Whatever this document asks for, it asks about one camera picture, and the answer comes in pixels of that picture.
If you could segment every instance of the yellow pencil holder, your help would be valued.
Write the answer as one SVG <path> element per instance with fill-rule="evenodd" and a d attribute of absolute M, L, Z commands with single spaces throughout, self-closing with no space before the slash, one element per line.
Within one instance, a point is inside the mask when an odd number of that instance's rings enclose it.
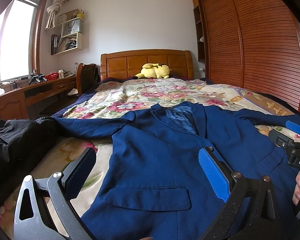
<path fill-rule="evenodd" d="M 80 17 L 80 18 L 82 18 L 82 19 L 83 19 L 83 17 L 84 17 L 84 14 L 83 14 L 83 13 L 78 13 L 78 14 L 77 14 L 77 17 Z"/>

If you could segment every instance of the metal screw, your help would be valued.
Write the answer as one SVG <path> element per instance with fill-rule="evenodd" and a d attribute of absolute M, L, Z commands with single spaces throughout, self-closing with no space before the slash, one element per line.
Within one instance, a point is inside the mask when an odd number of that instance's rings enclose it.
<path fill-rule="evenodd" d="M 60 171 L 53 173 L 54 178 L 59 178 L 61 175 L 62 175 L 62 173 Z"/>
<path fill-rule="evenodd" d="M 32 179 L 32 176 L 31 175 L 27 175 L 27 176 L 25 176 L 25 178 L 23 179 L 23 181 L 28 182 L 31 179 Z"/>
<path fill-rule="evenodd" d="M 234 176 L 235 178 L 237 178 L 237 179 L 239 179 L 239 178 L 242 177 L 242 174 L 241 174 L 240 172 L 238 172 L 238 171 L 234 171 L 232 174 L 233 174 L 233 176 Z"/>
<path fill-rule="evenodd" d="M 270 177 L 267 176 L 267 175 L 265 175 L 265 176 L 263 176 L 263 180 L 264 180 L 265 182 L 269 182 L 269 181 L 270 181 Z"/>

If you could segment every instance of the blue suit jacket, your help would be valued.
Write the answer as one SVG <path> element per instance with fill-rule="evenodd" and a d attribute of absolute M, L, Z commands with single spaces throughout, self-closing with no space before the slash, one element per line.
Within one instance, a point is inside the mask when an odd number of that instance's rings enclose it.
<path fill-rule="evenodd" d="M 286 165 L 284 150 L 254 125 L 285 126 L 287 120 L 300 124 L 297 115 L 182 102 L 129 111 L 116 119 L 56 120 L 72 136 L 113 139 L 108 173 L 82 216 L 98 240 L 197 239 L 224 204 L 198 161 L 199 150 L 208 146 L 247 178 L 270 176 L 283 233 L 294 225 L 292 194 L 298 170 Z"/>

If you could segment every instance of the yellow plush toy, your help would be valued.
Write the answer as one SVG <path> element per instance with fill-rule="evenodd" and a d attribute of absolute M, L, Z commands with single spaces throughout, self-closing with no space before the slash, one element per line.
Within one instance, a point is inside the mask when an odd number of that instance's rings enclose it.
<path fill-rule="evenodd" d="M 135 75 L 139 78 L 168 78 L 170 74 L 170 69 L 167 65 L 159 64 L 144 64 L 142 66 L 141 73 Z"/>

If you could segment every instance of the bed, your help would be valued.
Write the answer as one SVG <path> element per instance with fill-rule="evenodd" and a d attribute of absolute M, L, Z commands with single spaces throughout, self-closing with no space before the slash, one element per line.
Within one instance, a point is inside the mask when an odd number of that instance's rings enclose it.
<path fill-rule="evenodd" d="M 172 69 L 173 77 L 139 80 L 129 78 L 138 73 L 144 63 L 155 62 L 168 64 Z M 78 73 L 77 80 L 81 79 L 81 71 Z M 147 109 L 155 104 L 170 107 L 183 101 L 205 106 L 217 105 L 232 111 L 247 108 L 265 114 L 293 114 L 293 109 L 289 109 L 289 106 L 285 107 L 253 91 L 231 85 L 212 84 L 206 79 L 193 80 L 193 66 L 189 51 L 151 49 L 103 54 L 100 73 L 102 79 L 100 83 L 94 84 L 90 89 L 87 89 L 87 86 L 84 89 L 80 88 L 82 95 L 78 101 L 56 113 L 54 117 L 118 118 L 128 111 Z M 256 128 L 266 136 L 271 129 L 276 129 L 294 141 L 300 142 L 300 135 L 284 127 L 257 125 Z M 96 150 L 97 161 L 78 197 L 71 200 L 79 216 L 83 215 L 94 201 L 107 173 L 112 154 L 111 140 L 85 141 L 77 138 L 60 138 L 55 147 L 31 172 L 35 179 L 48 177 L 54 171 L 63 170 L 69 162 L 76 160 L 86 147 L 93 147 Z M 19 187 L 0 207 L 0 226 L 12 239 L 18 192 Z M 56 227 L 60 233 L 66 235 L 49 198 L 46 198 L 46 202 Z"/>

